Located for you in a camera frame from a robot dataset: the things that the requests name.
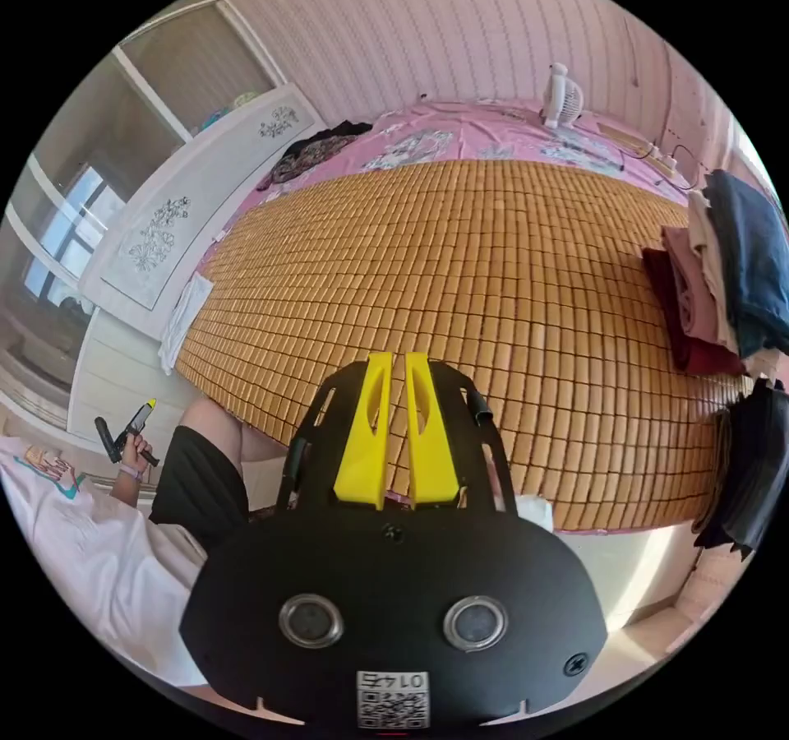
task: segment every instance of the hand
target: hand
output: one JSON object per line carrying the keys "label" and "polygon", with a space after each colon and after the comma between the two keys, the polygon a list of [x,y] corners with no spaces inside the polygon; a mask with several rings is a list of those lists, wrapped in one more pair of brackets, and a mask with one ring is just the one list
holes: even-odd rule
{"label": "hand", "polygon": [[136,436],[132,436],[131,433],[128,433],[126,436],[126,444],[123,447],[121,463],[131,466],[141,474],[150,465],[141,453],[150,452],[150,450],[150,444],[139,433]]}

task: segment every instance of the black cloth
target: black cloth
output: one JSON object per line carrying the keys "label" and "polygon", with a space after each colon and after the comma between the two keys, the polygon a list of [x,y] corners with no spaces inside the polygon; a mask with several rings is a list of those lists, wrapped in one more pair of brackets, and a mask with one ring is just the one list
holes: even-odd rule
{"label": "black cloth", "polygon": [[351,123],[350,121],[343,121],[341,124],[335,126],[332,129],[324,129],[322,132],[313,134],[312,137],[307,137],[304,140],[296,140],[294,143],[291,143],[287,150],[282,154],[282,158],[284,159],[286,156],[297,156],[308,145],[310,145],[310,143],[316,142],[318,140],[324,140],[327,137],[359,136],[360,134],[369,132],[371,129],[371,123]]}
{"label": "black cloth", "polygon": [[182,526],[210,553],[249,523],[247,489],[220,449],[179,425],[164,457],[149,520]]}
{"label": "black cloth", "polygon": [[759,546],[789,474],[789,395],[756,382],[728,415],[728,467],[717,505],[696,538],[700,548],[733,543],[745,557]]}

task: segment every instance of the folded clothes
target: folded clothes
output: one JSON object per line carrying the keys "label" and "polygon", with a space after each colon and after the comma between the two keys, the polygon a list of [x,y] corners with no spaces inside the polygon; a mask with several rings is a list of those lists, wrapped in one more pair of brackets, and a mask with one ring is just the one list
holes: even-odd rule
{"label": "folded clothes", "polygon": [[682,330],[689,337],[717,345],[715,299],[704,281],[701,259],[690,246],[688,229],[664,227],[661,235],[674,270]]}
{"label": "folded clothes", "polygon": [[668,252],[646,247],[642,250],[641,257],[649,282],[663,310],[671,355],[676,367],[693,376],[709,376],[716,373],[741,375],[742,362],[735,354],[722,345],[689,337],[683,331],[676,300],[674,270],[671,268]]}
{"label": "folded clothes", "polygon": [[781,216],[761,192],[725,170],[706,180],[740,356],[765,348],[789,354],[789,241]]}
{"label": "folded clothes", "polygon": [[717,244],[717,235],[712,222],[709,221],[707,209],[708,203],[698,189],[688,194],[688,240],[690,247],[701,259],[704,282],[715,299],[716,341],[732,353],[739,354],[737,336],[729,323],[726,307],[726,284],[723,281],[721,248]]}

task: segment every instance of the screw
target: screw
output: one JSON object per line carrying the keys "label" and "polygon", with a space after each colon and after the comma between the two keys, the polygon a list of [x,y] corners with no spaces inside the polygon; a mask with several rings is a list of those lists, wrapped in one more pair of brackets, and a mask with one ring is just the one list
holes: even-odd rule
{"label": "screw", "polygon": [[565,663],[565,677],[575,677],[578,674],[581,674],[584,669],[588,666],[589,663],[589,656],[585,652],[579,652],[573,655],[572,658],[567,660]]}
{"label": "screw", "polygon": [[381,531],[384,533],[384,539],[389,540],[390,542],[395,544],[403,542],[402,526],[395,526],[394,524],[384,524],[384,528]]}

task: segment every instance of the wristband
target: wristband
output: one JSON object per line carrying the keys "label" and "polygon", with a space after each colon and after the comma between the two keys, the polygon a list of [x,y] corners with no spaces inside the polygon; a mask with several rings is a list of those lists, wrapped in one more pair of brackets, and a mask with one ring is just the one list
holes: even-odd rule
{"label": "wristband", "polygon": [[137,469],[133,469],[131,466],[127,466],[125,463],[121,463],[118,466],[118,469],[126,472],[126,474],[133,477],[138,483],[142,482],[142,472],[137,471]]}

